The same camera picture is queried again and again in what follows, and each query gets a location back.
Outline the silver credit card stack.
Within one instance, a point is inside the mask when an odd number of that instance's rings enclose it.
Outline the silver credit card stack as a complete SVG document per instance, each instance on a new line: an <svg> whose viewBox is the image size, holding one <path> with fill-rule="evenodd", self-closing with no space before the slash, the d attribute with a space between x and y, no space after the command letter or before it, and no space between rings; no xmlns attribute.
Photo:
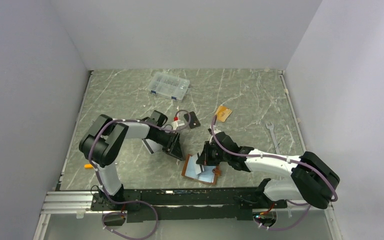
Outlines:
<svg viewBox="0 0 384 240"><path fill-rule="evenodd" d="M163 148L163 146L161 144L159 144L159 143L157 143L151 139L143 139L142 143L150 154L160 152Z"/></svg>

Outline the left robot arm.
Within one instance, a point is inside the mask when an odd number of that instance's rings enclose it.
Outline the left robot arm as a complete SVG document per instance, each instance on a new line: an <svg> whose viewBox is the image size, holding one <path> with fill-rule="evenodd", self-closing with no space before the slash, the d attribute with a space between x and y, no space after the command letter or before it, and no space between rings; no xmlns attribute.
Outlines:
<svg viewBox="0 0 384 240"><path fill-rule="evenodd" d="M82 137L78 149L95 170L99 191L109 209L117 210L125 201L115 165L124 140L141 139L151 154L162 151L180 161L185 159L179 131L163 128L167 120L157 110L143 119L113 119L101 114Z"/></svg>

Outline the single silver magstripe card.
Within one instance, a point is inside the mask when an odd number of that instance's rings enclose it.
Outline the single silver magstripe card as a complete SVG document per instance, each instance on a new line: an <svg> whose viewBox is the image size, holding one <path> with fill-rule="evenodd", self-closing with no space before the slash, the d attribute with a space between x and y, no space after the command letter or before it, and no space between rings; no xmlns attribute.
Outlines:
<svg viewBox="0 0 384 240"><path fill-rule="evenodd" d="M198 164L199 157L200 157L200 154L197 153L195 155L196 160L195 160L195 163L194 163L194 170L195 170L195 174L196 175L200 175L201 173L203 173L205 171L204 166L202 164Z"/></svg>

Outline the brown leather card holder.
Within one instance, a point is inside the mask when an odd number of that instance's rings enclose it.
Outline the brown leather card holder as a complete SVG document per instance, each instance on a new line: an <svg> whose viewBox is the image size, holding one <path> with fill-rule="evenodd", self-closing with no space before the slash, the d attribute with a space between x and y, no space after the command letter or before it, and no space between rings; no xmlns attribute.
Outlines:
<svg viewBox="0 0 384 240"><path fill-rule="evenodd" d="M206 185L216 185L222 171L219 166L197 164L199 154L189 154L184 162L181 176Z"/></svg>

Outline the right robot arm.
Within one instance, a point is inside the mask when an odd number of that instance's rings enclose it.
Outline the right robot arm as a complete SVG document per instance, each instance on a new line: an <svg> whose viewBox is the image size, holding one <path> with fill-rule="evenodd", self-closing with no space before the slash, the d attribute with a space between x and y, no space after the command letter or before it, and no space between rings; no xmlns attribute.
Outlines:
<svg viewBox="0 0 384 240"><path fill-rule="evenodd" d="M279 180L266 178L260 183L261 190L255 194L255 200L262 208L276 201L299 200L326 209L338 200L339 176L310 151L301 155L268 153L251 146L239 146L230 136L218 132L204 143L196 163L218 166L222 162L237 171L264 172L280 177Z"/></svg>

